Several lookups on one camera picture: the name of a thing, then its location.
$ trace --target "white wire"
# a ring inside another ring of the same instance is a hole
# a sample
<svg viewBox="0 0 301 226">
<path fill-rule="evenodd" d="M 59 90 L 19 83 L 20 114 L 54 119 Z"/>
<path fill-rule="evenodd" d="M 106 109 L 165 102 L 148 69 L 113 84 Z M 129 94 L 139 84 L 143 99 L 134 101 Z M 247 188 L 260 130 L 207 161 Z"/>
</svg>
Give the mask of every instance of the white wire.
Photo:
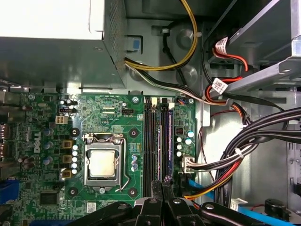
<svg viewBox="0 0 301 226">
<path fill-rule="evenodd" d="M 241 150 L 241 153 L 243 154 L 245 151 L 248 150 L 248 148 L 250 148 L 252 145 L 249 145 L 247 147 L 245 147 L 243 150 Z M 234 154 L 226 159 L 223 159 L 222 162 L 226 161 L 227 159 L 232 159 L 233 157 L 238 157 L 239 154 Z M 216 164 L 216 163 L 219 163 L 221 161 L 215 161 L 215 162 L 212 162 L 212 163 L 196 163 L 196 162 L 192 162 L 191 160 L 187 160 L 187 166 L 207 166 L 209 164 Z"/>
<path fill-rule="evenodd" d="M 171 90 L 171 91 L 177 91 L 177 92 L 180 92 L 180 93 L 184 93 L 196 100 L 198 100 L 199 102 L 203 102 L 205 104 L 208 104 L 208 105 L 223 105 L 223 104 L 216 104 L 216 103 L 210 103 L 210 102 L 207 102 L 201 98 L 198 98 L 196 96 L 194 96 L 192 93 L 189 93 L 185 90 L 182 90 L 182 89 L 178 89 L 178 88 L 172 88 L 172 87 L 165 87 L 165 86 L 161 86 L 161 85 L 158 85 L 150 80 L 148 80 L 147 78 L 145 78 L 138 70 L 136 70 L 135 68 L 131 67 L 130 65 L 128 64 L 125 64 L 127 68 L 129 68 L 130 70 L 132 70 L 133 72 L 135 72 L 136 74 L 138 74 L 141 78 L 143 78 L 147 83 L 151 84 L 152 86 L 155 86 L 155 87 L 158 87 L 158 88 L 161 88 L 161 89 L 166 89 L 166 90 Z"/>
</svg>

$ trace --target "yellow wire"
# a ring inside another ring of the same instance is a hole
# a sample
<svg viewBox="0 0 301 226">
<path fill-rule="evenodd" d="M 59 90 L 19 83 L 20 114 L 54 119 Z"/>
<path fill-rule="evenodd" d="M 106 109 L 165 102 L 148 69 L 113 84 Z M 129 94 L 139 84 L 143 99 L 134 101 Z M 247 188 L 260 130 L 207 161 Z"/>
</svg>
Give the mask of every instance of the yellow wire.
<svg viewBox="0 0 301 226">
<path fill-rule="evenodd" d="M 212 188 L 210 188 L 210 189 L 208 189 L 208 190 L 206 190 L 206 191 L 204 191 L 204 192 L 202 192 L 202 193 L 200 193 L 200 194 L 195 194 L 195 195 L 185 195 L 184 198 L 185 198 L 185 199 L 196 199 L 196 198 L 198 198 L 198 197 L 200 197 L 200 196 L 202 196 L 202 195 L 205 195 L 205 194 L 207 194 L 208 192 L 210 192 L 210 191 L 216 189 L 217 187 L 219 187 L 220 185 L 222 185 L 223 183 L 225 183 L 227 180 L 229 180 L 229 178 L 230 178 L 233 174 L 234 174 L 234 172 L 231 173 L 231 174 L 230 174 L 226 179 L 224 179 L 222 182 L 218 183 L 217 185 L 213 186 Z"/>
<path fill-rule="evenodd" d="M 198 44 L 198 38 L 197 38 L 197 33 L 198 33 L 198 28 L 197 28 L 197 22 L 194 18 L 193 12 L 191 11 L 191 8 L 189 7 L 188 3 L 186 0 L 181 0 L 182 4 L 184 5 L 190 19 L 192 22 L 192 28 L 193 28 L 193 40 L 192 40 L 192 45 L 191 48 L 189 50 L 189 52 L 186 54 L 186 56 L 178 63 L 174 64 L 174 65 L 167 65 L 167 66 L 159 66 L 159 67 L 153 67 L 153 66 L 148 66 L 148 65 L 141 65 L 138 63 L 132 63 L 129 61 L 125 61 L 128 65 L 130 65 L 133 68 L 136 69 L 140 69 L 140 70 L 147 70 L 147 71 L 162 71 L 162 70 L 166 70 L 166 69 L 171 69 L 177 66 L 182 65 L 183 63 L 185 63 L 187 60 L 189 60 L 189 58 L 193 55 L 197 44 Z"/>
</svg>

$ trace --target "ram slot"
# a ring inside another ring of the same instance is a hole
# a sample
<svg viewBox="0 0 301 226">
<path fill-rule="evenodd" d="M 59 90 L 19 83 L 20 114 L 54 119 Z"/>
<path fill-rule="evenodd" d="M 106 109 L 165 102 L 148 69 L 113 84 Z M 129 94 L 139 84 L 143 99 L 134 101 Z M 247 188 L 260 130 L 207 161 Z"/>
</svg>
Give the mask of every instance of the ram slot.
<svg viewBox="0 0 301 226">
<path fill-rule="evenodd" d="M 161 180 L 173 175 L 173 111 L 168 104 L 161 105 Z"/>
<path fill-rule="evenodd" d="M 144 104 L 144 140 L 143 140 L 143 197 L 151 196 L 151 182 L 156 180 L 157 162 L 157 105 L 145 98 Z"/>
</svg>

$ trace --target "motherboard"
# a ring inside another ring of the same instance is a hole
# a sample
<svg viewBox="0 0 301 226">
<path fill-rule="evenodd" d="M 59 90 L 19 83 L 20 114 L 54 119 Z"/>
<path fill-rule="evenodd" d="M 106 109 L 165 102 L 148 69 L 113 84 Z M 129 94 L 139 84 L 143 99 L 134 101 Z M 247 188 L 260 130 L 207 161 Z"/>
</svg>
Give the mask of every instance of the motherboard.
<svg viewBox="0 0 301 226">
<path fill-rule="evenodd" d="M 2 163 L 15 170 L 6 183 L 17 184 L 1 204 L 12 208 L 14 226 L 134 205 L 151 196 L 154 180 L 176 187 L 183 157 L 196 154 L 192 99 L 29 93 L 20 107 L 24 121 L 1 127 Z"/>
</svg>

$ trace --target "white label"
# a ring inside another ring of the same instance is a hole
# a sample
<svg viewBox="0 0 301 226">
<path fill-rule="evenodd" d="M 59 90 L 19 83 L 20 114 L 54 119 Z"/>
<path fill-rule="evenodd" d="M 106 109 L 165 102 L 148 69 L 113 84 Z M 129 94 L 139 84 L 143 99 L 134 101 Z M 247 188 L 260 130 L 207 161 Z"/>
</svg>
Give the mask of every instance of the white label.
<svg viewBox="0 0 301 226">
<path fill-rule="evenodd" d="M 87 202 L 87 213 L 93 213 L 96 210 L 96 202 Z"/>
<path fill-rule="evenodd" d="M 222 94 L 227 87 L 228 85 L 218 78 L 215 78 L 212 84 L 212 88 L 219 94 Z"/>
<path fill-rule="evenodd" d="M 227 41 L 228 41 L 228 37 L 223 38 L 222 40 L 220 40 L 216 43 L 215 50 L 217 53 L 224 54 L 224 55 L 227 54 L 227 51 L 226 51 Z"/>
<path fill-rule="evenodd" d="M 245 200 L 242 200 L 242 199 L 240 199 L 240 198 L 237 198 L 237 199 L 231 199 L 230 209 L 235 210 L 235 211 L 238 211 L 238 206 L 239 206 L 239 204 L 246 204 L 246 203 L 248 203 L 248 202 L 245 201 Z"/>
</svg>

